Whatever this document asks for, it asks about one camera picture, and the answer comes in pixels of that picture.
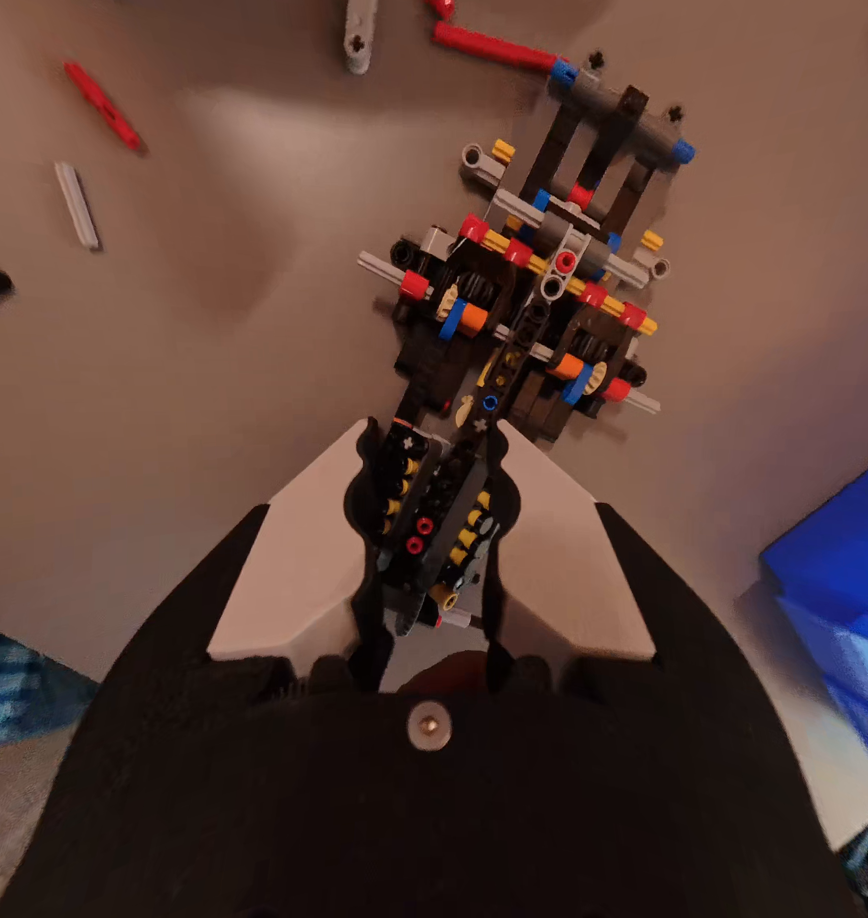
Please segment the blue patterned cloth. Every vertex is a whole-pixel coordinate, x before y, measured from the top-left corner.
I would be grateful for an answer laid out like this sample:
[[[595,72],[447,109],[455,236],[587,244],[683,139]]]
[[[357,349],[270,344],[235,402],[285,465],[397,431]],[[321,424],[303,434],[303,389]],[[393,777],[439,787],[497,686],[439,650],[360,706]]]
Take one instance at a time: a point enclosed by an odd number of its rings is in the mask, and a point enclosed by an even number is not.
[[[98,684],[0,634],[0,747],[78,722]]]

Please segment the blue plastic bin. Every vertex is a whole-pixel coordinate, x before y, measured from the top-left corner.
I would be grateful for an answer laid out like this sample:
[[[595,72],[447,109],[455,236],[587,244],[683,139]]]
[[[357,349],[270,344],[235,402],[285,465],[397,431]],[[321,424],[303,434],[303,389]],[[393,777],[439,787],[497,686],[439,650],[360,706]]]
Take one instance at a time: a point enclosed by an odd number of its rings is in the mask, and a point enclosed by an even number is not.
[[[779,607],[868,749],[868,469],[760,560]]]

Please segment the black multicoloured lego chassis assembly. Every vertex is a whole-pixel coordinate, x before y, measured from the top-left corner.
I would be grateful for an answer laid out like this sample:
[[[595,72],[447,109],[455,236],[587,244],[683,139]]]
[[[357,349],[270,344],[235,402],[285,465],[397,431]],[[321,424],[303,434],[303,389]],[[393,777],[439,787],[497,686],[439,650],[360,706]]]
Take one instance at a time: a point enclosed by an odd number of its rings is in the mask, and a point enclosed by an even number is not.
[[[479,578],[501,531],[491,430],[554,442],[574,412],[655,409],[634,350],[657,330],[628,298],[663,279],[661,201],[694,147],[683,110],[656,116],[635,86],[603,82],[604,54],[557,59],[535,135],[470,144],[464,177],[491,193],[450,234],[399,239],[361,268],[398,287],[395,368],[406,388],[373,460],[372,535],[384,615],[397,637],[436,628]]]

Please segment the light grey lego beam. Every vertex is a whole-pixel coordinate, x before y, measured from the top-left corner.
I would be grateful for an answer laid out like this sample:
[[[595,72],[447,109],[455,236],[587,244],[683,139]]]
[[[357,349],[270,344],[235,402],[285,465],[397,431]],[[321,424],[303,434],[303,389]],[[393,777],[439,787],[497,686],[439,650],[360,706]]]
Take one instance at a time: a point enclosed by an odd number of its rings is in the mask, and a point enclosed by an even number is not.
[[[348,71],[353,75],[365,75],[370,68],[378,7],[376,0],[347,2],[344,52]]]

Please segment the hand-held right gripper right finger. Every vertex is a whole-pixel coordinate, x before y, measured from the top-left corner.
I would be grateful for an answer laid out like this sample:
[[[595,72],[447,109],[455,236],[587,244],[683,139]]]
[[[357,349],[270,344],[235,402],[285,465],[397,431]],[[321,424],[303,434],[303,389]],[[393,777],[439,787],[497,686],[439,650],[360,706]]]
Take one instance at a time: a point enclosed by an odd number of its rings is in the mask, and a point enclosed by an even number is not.
[[[487,435],[495,535],[483,576],[494,685],[536,657],[561,687],[578,661],[648,663],[655,643],[595,498],[508,421]]]

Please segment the light grey lego axle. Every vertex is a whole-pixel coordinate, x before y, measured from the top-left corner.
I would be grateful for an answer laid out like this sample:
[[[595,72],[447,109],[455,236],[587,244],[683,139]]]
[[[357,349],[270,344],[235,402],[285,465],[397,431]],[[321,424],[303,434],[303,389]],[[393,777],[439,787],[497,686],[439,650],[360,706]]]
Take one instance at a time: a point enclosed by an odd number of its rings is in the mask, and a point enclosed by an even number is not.
[[[77,170],[72,164],[55,162],[54,171],[80,245],[88,251],[102,251]]]

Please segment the red lego beam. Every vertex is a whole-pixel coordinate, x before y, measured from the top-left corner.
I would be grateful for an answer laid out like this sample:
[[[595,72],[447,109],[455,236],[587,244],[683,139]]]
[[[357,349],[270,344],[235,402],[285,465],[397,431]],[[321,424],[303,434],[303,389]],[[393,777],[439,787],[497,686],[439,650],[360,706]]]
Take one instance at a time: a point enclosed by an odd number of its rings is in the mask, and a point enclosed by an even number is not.
[[[88,72],[73,61],[64,62],[63,67],[68,79],[77,87],[82,97],[101,115],[122,144],[134,153],[142,153],[143,141],[139,134]]]

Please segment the long red lego axle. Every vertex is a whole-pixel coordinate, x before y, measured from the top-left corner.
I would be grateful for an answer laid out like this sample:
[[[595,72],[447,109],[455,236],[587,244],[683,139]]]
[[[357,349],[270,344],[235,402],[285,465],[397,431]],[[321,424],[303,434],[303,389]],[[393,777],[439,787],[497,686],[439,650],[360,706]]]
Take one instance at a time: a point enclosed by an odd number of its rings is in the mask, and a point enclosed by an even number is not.
[[[530,48],[446,21],[435,24],[432,40],[440,46],[474,58],[527,71],[547,74],[559,55]]]

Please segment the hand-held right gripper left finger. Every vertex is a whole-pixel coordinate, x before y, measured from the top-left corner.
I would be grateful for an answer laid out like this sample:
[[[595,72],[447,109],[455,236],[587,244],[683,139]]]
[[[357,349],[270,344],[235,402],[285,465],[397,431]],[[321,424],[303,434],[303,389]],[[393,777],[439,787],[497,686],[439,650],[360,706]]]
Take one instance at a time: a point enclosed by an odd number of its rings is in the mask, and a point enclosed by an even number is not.
[[[380,445],[377,420],[359,420],[270,500],[211,660],[280,658],[306,678],[317,660],[339,656],[361,689],[379,689],[394,648],[371,541]]]

